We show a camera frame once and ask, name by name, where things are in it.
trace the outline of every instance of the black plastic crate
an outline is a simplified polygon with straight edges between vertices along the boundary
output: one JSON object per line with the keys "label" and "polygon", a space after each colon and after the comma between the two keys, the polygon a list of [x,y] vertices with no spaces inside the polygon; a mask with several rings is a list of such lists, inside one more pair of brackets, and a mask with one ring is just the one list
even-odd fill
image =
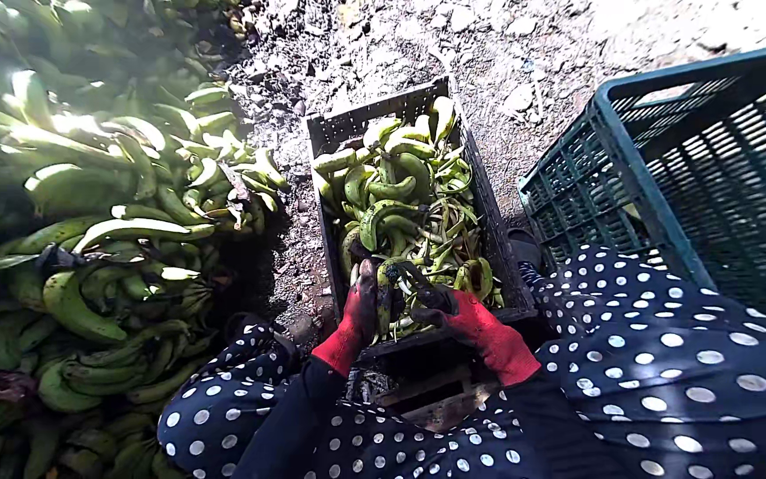
{"label": "black plastic crate", "polygon": [[[504,297],[505,309],[494,310],[493,313],[502,322],[534,316],[533,298],[530,292],[523,288],[522,278],[519,276],[513,260],[510,241],[507,239],[506,226],[504,226],[505,223],[501,218],[498,204],[495,203],[495,194],[489,185],[484,161],[477,152],[477,145],[457,99],[455,84],[450,75],[445,75],[411,90],[384,97],[342,114],[310,116],[306,119],[306,128],[309,130],[310,159],[315,158],[320,153],[333,153],[339,147],[340,142],[362,136],[369,120],[395,114],[395,116],[403,118],[405,122],[413,123],[419,115],[429,111],[435,98],[439,96],[450,97],[454,100],[455,110],[459,117],[450,138],[454,145],[465,145],[462,158],[473,169],[472,191],[475,195],[475,213],[483,217],[481,220],[482,253],[492,266],[493,275],[502,283],[501,294]],[[321,198],[318,198],[318,217],[324,236],[324,252],[327,256],[327,270],[333,293],[335,314],[336,318],[340,320],[341,310],[347,298],[348,285],[343,278],[339,263],[339,235],[333,224],[335,218],[322,207]],[[388,354],[400,349],[439,341],[448,336],[450,336],[450,332],[447,330],[417,333],[404,339],[398,339],[397,342],[392,340],[378,343],[367,348],[361,357],[365,359]]]}
{"label": "black plastic crate", "polygon": [[766,49],[604,83],[519,190],[554,262],[611,245],[766,313]]}

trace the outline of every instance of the dirt ground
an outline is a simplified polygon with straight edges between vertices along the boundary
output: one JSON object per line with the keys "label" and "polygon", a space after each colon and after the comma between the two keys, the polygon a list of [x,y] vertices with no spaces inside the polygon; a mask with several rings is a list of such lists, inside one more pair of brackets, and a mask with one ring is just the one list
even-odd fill
{"label": "dirt ground", "polygon": [[766,0],[268,0],[256,26],[261,41],[231,75],[234,91],[253,98],[255,75],[278,71],[303,98],[255,125],[292,191],[263,239],[274,253],[239,282],[258,292],[251,310],[282,322],[331,301],[302,115],[452,71],[501,213],[518,224],[516,179],[602,82],[762,48]]}

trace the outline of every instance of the sleeve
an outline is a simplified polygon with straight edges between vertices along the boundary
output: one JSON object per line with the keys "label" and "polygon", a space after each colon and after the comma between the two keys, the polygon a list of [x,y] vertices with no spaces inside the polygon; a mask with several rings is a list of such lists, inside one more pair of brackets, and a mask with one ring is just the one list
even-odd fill
{"label": "sleeve", "polygon": [[602,479],[628,477],[607,447],[587,428],[566,396],[544,371],[505,389],[516,404],[522,430],[534,441],[556,479]]}
{"label": "sleeve", "polygon": [[273,408],[244,450],[232,479],[290,477],[308,464],[317,434],[345,388],[346,378],[315,356],[303,365],[285,396]]}

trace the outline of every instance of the glove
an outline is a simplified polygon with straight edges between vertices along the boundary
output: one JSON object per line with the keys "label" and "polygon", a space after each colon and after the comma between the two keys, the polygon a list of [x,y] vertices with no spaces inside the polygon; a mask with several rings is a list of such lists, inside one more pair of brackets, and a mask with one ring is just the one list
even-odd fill
{"label": "glove", "polygon": [[313,356],[347,377],[359,351],[371,343],[377,322],[377,272],[370,260],[359,267],[359,279],[347,292],[338,329],[313,349]]}
{"label": "glove", "polygon": [[504,386],[521,383],[539,370],[540,364],[522,336],[498,321],[475,295],[447,287],[437,288],[447,297],[451,314],[415,309],[411,313],[414,321],[455,330],[480,352],[484,364],[498,374]]}

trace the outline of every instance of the pile of plantains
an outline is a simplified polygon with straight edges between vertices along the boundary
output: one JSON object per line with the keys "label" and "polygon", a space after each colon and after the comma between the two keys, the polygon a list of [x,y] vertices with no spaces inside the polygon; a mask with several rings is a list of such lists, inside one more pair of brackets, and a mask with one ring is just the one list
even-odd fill
{"label": "pile of plantains", "polygon": [[193,7],[227,21],[212,0],[0,0],[0,479],[183,477],[157,417],[220,347],[220,245],[288,187],[239,139]]}
{"label": "pile of plantains", "polygon": [[449,140],[457,118],[453,101],[436,98],[414,125],[380,118],[362,139],[313,160],[313,180],[325,209],[339,218],[340,262],[353,284],[359,262],[376,257],[377,341],[404,338],[434,326],[410,318],[418,290],[397,265],[411,262],[436,285],[470,291],[503,308],[499,281],[481,256],[480,225],[470,190],[472,167],[464,147]]}

